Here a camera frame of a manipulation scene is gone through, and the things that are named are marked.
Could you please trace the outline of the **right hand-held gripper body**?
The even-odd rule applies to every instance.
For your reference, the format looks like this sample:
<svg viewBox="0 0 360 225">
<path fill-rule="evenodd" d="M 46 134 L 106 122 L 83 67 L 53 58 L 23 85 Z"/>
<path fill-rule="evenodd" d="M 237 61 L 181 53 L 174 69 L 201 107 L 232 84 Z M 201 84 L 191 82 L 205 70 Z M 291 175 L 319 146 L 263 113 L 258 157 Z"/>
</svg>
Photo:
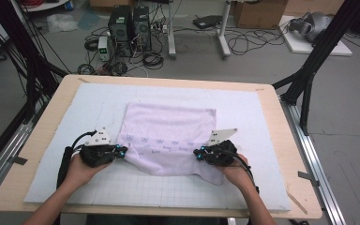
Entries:
<svg viewBox="0 0 360 225">
<path fill-rule="evenodd" d="M 233 154 L 237 149 L 229 138 L 237 132 L 237 128 L 213 130 L 204 147 L 204 160 L 211 165 L 229 166 L 233 163 Z"/>
</svg>

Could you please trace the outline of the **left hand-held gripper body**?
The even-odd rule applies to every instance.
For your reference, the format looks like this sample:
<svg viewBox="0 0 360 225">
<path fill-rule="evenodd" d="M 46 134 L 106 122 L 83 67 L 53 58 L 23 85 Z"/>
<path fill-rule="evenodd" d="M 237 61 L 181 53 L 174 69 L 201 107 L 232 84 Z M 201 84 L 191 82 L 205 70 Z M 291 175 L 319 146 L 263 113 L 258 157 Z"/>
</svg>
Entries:
<svg viewBox="0 0 360 225">
<path fill-rule="evenodd" d="M 96 168 L 116 159 L 119 156 L 118 149 L 118 145 L 111 145 L 110 135 L 103 128 L 92 134 L 82 145 L 80 156 L 89 167 Z"/>
</svg>

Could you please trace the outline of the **lavender printed towel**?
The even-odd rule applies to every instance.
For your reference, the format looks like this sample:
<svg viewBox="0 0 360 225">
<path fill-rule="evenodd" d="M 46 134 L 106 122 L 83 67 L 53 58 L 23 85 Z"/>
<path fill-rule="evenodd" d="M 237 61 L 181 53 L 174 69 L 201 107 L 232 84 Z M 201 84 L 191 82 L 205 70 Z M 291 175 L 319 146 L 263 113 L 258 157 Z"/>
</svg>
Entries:
<svg viewBox="0 0 360 225">
<path fill-rule="evenodd" d="M 215 128 L 214 109 L 130 103 L 117 142 L 127 148 L 125 160 L 145 173 L 198 175 L 219 185 L 222 172 L 193 154 Z"/>
</svg>

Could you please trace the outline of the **person's right hand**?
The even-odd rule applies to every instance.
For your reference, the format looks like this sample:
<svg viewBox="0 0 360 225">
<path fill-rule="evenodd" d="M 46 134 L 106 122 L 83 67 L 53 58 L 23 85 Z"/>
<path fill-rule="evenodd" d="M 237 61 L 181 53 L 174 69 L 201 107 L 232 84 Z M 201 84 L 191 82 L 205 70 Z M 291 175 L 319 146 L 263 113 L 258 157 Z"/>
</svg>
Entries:
<svg viewBox="0 0 360 225">
<path fill-rule="evenodd" d="M 251 191 L 254 189 L 254 185 L 242 165 L 243 162 L 247 163 L 248 160 L 243 155 L 239 155 L 239 159 L 236 159 L 230 166 L 218 167 L 218 169 L 238 189 L 241 191 Z"/>
</svg>

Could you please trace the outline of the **person's left hand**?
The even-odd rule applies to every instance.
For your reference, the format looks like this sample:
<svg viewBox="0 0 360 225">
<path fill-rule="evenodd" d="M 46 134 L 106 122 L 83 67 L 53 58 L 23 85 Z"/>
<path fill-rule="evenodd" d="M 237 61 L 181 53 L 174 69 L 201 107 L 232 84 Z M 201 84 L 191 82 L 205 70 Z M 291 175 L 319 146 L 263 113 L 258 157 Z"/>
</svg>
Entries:
<svg viewBox="0 0 360 225">
<path fill-rule="evenodd" d="M 97 166 L 96 168 L 89 167 L 85 164 L 79 154 L 72 157 L 65 181 L 62 186 L 67 189 L 76 190 L 87 184 L 92 178 L 108 167 L 108 164 Z"/>
</svg>

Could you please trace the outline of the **black tape strip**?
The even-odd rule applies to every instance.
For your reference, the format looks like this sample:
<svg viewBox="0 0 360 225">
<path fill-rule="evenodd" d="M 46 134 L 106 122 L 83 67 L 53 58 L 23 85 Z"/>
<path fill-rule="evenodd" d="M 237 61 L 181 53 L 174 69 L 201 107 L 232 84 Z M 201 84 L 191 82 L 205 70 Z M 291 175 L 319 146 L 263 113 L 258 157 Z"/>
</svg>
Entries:
<svg viewBox="0 0 360 225">
<path fill-rule="evenodd" d="M 16 157 L 10 157 L 7 161 L 9 163 L 16 163 L 16 164 L 19 164 L 19 165 L 24 165 L 27 162 L 27 159 L 23 158 L 23 157 L 16 156 Z"/>
</svg>

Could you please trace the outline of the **grey tape strip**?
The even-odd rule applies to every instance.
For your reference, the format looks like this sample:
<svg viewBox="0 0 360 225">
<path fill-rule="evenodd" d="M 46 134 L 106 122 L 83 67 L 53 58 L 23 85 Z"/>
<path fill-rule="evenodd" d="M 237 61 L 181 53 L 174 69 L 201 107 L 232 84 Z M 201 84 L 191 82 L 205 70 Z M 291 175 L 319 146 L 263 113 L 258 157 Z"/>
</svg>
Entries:
<svg viewBox="0 0 360 225">
<path fill-rule="evenodd" d="M 308 180 L 313 187 L 318 187 L 320 185 L 320 181 L 315 179 L 313 175 L 306 172 L 298 172 L 297 175 L 300 178 Z"/>
</svg>

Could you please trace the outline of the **small white power supply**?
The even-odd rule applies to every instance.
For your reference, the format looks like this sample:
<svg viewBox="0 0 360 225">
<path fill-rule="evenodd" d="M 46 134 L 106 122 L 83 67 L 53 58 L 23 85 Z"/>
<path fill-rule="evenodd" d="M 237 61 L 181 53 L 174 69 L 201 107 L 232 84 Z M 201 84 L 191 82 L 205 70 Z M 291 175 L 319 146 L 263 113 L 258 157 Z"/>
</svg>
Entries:
<svg viewBox="0 0 360 225">
<path fill-rule="evenodd" d="M 101 61 L 107 62 L 110 59 L 107 37 L 100 37 L 98 39 L 97 50 Z"/>
</svg>

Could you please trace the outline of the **black computer tower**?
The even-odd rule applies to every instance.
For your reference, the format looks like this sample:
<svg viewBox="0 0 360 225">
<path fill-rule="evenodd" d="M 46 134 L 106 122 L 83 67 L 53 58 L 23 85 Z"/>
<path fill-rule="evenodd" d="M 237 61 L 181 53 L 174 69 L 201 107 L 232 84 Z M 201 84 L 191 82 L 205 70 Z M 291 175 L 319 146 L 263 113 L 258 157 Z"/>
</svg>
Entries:
<svg viewBox="0 0 360 225">
<path fill-rule="evenodd" d="M 132 35 L 131 7 L 129 5 L 116 5 L 108 22 L 113 48 L 119 56 L 130 57 L 130 41 Z"/>
<path fill-rule="evenodd" d="M 138 48 L 144 52 L 149 52 L 152 49 L 149 7 L 135 7 L 133 10 L 133 22 Z"/>
</svg>

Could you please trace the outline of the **white desk leg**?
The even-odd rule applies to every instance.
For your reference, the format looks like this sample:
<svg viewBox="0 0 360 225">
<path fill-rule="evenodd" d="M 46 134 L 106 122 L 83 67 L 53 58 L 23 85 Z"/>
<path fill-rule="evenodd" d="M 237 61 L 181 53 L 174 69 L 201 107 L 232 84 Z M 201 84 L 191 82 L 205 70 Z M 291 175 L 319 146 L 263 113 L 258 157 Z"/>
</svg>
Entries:
<svg viewBox="0 0 360 225">
<path fill-rule="evenodd" d="M 168 0 L 168 51 L 172 60 L 176 59 L 176 49 L 173 33 L 173 0 Z"/>
<path fill-rule="evenodd" d="M 231 1 L 225 0 L 223 14 L 222 14 L 222 20 L 221 20 L 221 26 L 217 30 L 217 38 L 218 38 L 218 41 L 219 41 L 219 44 L 220 44 L 220 47 L 222 50 L 223 58 L 228 58 L 231 55 L 230 48 L 229 48 L 227 40 L 225 38 L 225 31 L 226 31 L 227 21 L 228 21 L 229 14 L 230 14 L 230 9 L 231 9 Z"/>
</svg>

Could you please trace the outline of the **white floor board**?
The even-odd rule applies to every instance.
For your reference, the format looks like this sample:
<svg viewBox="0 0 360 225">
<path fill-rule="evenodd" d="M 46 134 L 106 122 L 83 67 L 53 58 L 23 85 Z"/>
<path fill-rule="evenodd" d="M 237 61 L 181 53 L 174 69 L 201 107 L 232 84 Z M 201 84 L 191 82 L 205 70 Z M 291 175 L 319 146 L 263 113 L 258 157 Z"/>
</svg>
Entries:
<svg viewBox="0 0 360 225">
<path fill-rule="evenodd" d="M 282 33 L 287 43 L 288 48 L 292 53 L 310 54 L 313 50 L 312 44 L 304 37 L 299 35 L 296 31 L 289 31 L 288 24 L 293 19 L 293 16 L 282 16 L 279 22 L 278 30 Z M 331 56 L 352 56 L 352 51 L 340 41 L 333 51 Z"/>
</svg>

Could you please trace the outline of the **white round table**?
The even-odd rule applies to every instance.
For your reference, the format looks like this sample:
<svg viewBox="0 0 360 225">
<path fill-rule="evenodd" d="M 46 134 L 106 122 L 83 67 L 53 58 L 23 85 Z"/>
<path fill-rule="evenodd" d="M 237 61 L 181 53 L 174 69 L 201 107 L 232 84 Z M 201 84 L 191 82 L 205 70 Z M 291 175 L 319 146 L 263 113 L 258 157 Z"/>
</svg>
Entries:
<svg viewBox="0 0 360 225">
<path fill-rule="evenodd" d="M 21 6 L 21 8 L 26 10 L 26 11 L 29 11 L 29 12 L 43 11 L 43 10 L 47 10 L 47 9 L 61 7 L 68 1 L 69 0 L 59 0 L 56 3 L 44 2 L 44 3 L 40 4 L 39 6 L 31 6 L 31 7 L 29 7 L 29 6 Z"/>
</svg>

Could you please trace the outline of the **grey headset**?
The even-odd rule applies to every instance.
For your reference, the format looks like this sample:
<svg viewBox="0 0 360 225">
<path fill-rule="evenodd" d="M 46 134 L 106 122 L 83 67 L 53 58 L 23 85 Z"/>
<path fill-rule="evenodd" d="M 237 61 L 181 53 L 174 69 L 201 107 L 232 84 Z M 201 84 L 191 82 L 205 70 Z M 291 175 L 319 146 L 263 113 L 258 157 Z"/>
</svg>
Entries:
<svg viewBox="0 0 360 225">
<path fill-rule="evenodd" d="M 316 42 L 322 35 L 332 18 L 326 14 L 316 11 L 307 12 L 300 18 L 292 19 L 289 23 L 288 29 L 290 31 L 296 31 L 299 35 L 304 37 L 308 42 Z"/>
</svg>

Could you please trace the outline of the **aluminium rail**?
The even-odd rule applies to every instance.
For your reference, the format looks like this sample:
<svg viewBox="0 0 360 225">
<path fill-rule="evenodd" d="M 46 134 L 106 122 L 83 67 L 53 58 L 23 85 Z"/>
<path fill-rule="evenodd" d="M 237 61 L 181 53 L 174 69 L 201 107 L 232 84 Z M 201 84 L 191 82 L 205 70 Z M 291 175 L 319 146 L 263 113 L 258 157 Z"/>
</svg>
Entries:
<svg viewBox="0 0 360 225">
<path fill-rule="evenodd" d="M 19 156 L 33 128 L 33 122 L 21 122 L 19 125 L 9 126 L 0 137 L 0 182 L 13 164 L 8 159 Z"/>
<path fill-rule="evenodd" d="M 329 219 L 331 225 L 347 225 L 340 210 L 337 199 L 332 191 L 315 146 L 309 135 L 306 135 L 299 125 L 301 113 L 296 106 L 289 105 L 281 100 L 280 104 L 288 117 L 290 127 L 294 131 L 296 142 L 300 145 L 302 159 L 307 166 L 307 173 L 320 181 L 318 187 L 313 187 L 318 192 L 321 210 Z"/>
</svg>

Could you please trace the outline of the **black metal frame stand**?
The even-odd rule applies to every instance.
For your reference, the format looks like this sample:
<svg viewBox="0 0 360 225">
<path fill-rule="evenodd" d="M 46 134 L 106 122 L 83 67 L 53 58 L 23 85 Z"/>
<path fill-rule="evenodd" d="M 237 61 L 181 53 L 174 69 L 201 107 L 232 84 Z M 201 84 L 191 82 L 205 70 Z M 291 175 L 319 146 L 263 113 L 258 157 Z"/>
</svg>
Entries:
<svg viewBox="0 0 360 225">
<path fill-rule="evenodd" d="M 18 74 L 26 79 L 26 103 L 22 110 L 25 119 L 30 120 L 37 114 L 38 101 L 53 97 L 59 86 L 56 77 L 64 78 L 68 73 L 50 63 L 38 50 L 10 0 L 0 0 L 0 24 L 17 50 L 17 53 L 12 53 L 0 35 L 0 45 L 7 52 Z"/>
<path fill-rule="evenodd" d="M 287 91 L 280 96 L 280 99 L 288 105 L 295 106 L 297 99 L 303 96 L 299 127 L 307 136 L 309 104 L 314 77 L 359 14 L 360 0 L 344 0 L 303 66 L 294 74 L 273 84 L 275 89 L 289 85 Z"/>
</svg>

